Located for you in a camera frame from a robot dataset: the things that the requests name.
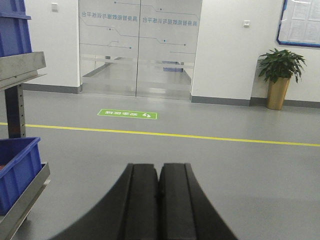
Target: green leaves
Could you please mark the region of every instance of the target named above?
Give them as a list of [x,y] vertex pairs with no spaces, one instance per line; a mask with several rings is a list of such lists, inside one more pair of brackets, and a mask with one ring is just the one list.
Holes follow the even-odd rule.
[[291,78],[293,75],[295,81],[298,82],[301,79],[301,70],[304,70],[301,63],[306,65],[303,56],[298,55],[294,52],[288,50],[278,49],[269,50],[272,53],[266,53],[260,57],[265,57],[264,59],[259,59],[259,66],[262,68],[259,77],[264,75],[265,81],[276,82],[278,78]]

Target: blue frame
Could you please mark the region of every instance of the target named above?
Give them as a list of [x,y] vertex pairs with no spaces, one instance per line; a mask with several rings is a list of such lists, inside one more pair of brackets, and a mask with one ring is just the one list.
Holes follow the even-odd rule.
[[288,5],[288,0],[284,0],[282,12],[281,12],[281,19],[280,19],[279,28],[278,28],[278,34],[276,36],[276,41],[278,42],[278,44],[288,45],[288,46],[298,46],[298,47],[320,48],[320,44],[318,44],[318,43],[316,44],[316,43],[307,43],[307,42],[280,41],[279,40],[282,18],[284,17],[285,10],[287,10],[287,5]]

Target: notice paper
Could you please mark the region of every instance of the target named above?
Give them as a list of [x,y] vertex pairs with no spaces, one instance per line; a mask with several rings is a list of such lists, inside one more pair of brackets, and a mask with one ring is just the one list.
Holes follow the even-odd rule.
[[306,20],[310,9],[310,2],[296,2],[293,10],[293,19]]
[[320,22],[309,22],[306,26],[304,41],[316,43],[319,40]]
[[293,20],[291,22],[291,28],[289,32],[289,40],[295,42],[301,42],[304,34],[304,21]]
[[309,20],[320,21],[320,0],[313,0]]

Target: epoxy floor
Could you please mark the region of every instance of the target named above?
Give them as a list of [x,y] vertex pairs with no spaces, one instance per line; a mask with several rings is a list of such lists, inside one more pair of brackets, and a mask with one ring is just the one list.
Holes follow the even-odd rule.
[[[48,240],[92,208],[127,163],[191,163],[202,189],[240,240],[320,239],[320,109],[25,91],[51,183],[14,240]],[[157,112],[158,120],[98,116],[100,109]],[[0,122],[5,122],[0,91]],[[97,129],[143,134],[99,132]],[[7,137],[0,125],[0,138]],[[147,132],[218,137],[155,136]],[[278,141],[269,143],[245,140]]]

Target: potted plant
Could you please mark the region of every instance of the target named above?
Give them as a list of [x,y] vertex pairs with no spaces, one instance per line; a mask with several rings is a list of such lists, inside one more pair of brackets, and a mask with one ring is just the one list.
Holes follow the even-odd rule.
[[290,78],[294,75],[295,81],[301,79],[301,70],[305,59],[303,56],[298,55],[288,50],[270,50],[271,53],[266,53],[260,57],[259,66],[262,68],[259,77],[264,75],[264,81],[269,80],[268,97],[266,107],[273,110],[281,110],[287,89],[289,86]]

